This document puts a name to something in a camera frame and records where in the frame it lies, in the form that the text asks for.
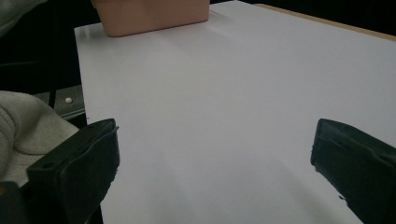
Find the gray towel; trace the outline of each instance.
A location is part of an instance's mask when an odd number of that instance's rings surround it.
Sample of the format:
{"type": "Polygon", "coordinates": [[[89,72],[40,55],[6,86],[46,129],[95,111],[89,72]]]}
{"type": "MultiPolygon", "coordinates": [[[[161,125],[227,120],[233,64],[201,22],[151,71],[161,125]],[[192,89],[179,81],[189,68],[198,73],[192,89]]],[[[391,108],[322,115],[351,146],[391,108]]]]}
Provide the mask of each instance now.
{"type": "Polygon", "coordinates": [[[26,168],[77,131],[33,95],[0,91],[0,181],[25,184],[26,168]]]}
{"type": "Polygon", "coordinates": [[[25,13],[44,2],[47,0],[0,0],[0,37],[5,35],[25,13]]]}

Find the white table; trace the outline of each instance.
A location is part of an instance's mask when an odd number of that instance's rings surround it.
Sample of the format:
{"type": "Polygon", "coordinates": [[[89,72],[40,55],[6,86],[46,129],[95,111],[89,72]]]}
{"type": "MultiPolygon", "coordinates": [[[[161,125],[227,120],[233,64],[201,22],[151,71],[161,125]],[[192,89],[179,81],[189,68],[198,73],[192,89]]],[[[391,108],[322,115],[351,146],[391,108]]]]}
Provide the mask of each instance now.
{"type": "Polygon", "coordinates": [[[361,223],[311,147],[320,118],[396,146],[396,42],[237,1],[204,23],[76,37],[89,123],[120,126],[105,223],[361,223]]]}

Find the white cloth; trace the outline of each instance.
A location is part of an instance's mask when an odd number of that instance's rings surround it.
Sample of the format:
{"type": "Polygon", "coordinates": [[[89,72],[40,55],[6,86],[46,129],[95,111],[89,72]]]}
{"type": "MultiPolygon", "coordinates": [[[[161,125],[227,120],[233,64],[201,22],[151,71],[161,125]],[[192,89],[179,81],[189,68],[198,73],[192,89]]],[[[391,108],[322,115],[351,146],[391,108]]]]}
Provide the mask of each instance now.
{"type": "Polygon", "coordinates": [[[26,168],[77,131],[33,95],[0,91],[0,181],[25,184],[26,168]]]}
{"type": "Polygon", "coordinates": [[[0,37],[5,35],[25,13],[45,2],[47,0],[0,0],[0,37]]]}

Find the cardboard box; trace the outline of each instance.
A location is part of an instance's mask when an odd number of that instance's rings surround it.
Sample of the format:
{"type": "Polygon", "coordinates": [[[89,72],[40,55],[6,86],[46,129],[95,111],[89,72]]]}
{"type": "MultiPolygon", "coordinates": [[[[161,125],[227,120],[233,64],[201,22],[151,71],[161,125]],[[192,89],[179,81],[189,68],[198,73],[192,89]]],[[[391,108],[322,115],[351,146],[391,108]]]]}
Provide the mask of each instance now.
{"type": "Polygon", "coordinates": [[[209,0],[92,0],[109,36],[207,21],[209,0]]]}

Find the dark background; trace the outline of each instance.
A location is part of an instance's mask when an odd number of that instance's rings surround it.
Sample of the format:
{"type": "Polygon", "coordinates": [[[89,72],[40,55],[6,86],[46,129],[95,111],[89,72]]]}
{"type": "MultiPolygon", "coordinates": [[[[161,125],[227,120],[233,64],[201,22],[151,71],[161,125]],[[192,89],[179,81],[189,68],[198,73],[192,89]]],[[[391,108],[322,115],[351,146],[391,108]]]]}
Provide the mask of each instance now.
{"type": "MultiPolygon", "coordinates": [[[[224,2],[212,0],[211,4],[224,2]]],[[[390,0],[245,0],[396,35],[390,0]]],[[[99,22],[90,0],[49,0],[0,38],[0,90],[36,94],[80,84],[74,28],[99,22]]]]}

